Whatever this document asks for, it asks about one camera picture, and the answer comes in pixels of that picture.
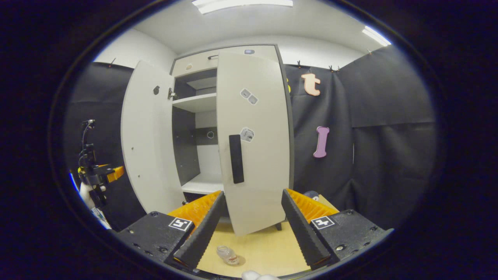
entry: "white shelf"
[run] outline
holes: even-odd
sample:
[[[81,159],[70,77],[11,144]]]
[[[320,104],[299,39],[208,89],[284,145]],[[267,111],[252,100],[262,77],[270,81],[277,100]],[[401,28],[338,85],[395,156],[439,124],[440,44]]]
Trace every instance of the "white shelf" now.
[[[182,186],[182,191],[198,194],[210,194],[223,190],[221,174],[200,173]]]
[[[216,93],[175,100],[173,106],[193,113],[213,111],[216,110]]]

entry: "door handle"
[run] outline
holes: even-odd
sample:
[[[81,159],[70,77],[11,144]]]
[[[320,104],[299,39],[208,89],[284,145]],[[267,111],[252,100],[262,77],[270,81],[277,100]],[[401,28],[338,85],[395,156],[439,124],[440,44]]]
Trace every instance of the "door handle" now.
[[[229,135],[230,159],[232,161],[232,176],[234,184],[244,182],[244,167],[242,166],[241,135]]]

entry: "cabinet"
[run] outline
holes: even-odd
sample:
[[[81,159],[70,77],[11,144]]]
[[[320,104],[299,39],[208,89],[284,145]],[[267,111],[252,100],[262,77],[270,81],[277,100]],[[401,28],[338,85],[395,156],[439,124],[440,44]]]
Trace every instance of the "cabinet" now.
[[[223,190],[236,235],[283,221],[293,126],[277,46],[192,54],[176,59],[170,74],[139,62],[123,103],[125,165],[146,212],[176,209],[183,193]],[[233,135],[241,140],[231,149]],[[233,159],[242,166],[233,169]]]

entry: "wooden table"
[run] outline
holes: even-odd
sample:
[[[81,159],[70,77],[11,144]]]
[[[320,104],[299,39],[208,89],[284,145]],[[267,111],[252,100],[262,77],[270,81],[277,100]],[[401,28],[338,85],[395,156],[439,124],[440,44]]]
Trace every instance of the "wooden table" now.
[[[319,201],[332,206],[321,195]],[[216,254],[216,247],[222,245],[240,256],[239,265],[229,266]],[[248,270],[278,277],[307,271],[310,267],[306,265],[289,222],[282,222],[281,231],[273,226],[241,237],[235,236],[230,224],[219,223],[197,269],[240,278],[242,272]]]

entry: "black curtain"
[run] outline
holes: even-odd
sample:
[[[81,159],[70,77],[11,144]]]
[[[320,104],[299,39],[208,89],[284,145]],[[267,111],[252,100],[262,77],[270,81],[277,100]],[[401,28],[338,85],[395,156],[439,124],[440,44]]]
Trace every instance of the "black curtain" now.
[[[94,62],[84,69],[76,82],[65,115],[63,136],[65,160],[76,177],[81,122],[88,119],[96,120],[95,128],[87,132],[87,139],[95,145],[97,164],[124,166],[121,109],[132,72],[132,68]],[[126,171],[107,186],[105,195],[108,204],[102,211],[114,230],[120,231],[146,214]]]
[[[393,46],[340,71],[286,65],[295,136],[294,189],[316,190],[339,210],[353,208],[397,228],[427,190],[437,130],[431,91]],[[301,75],[321,80],[308,95]],[[330,128],[327,156],[314,158],[316,128]]]

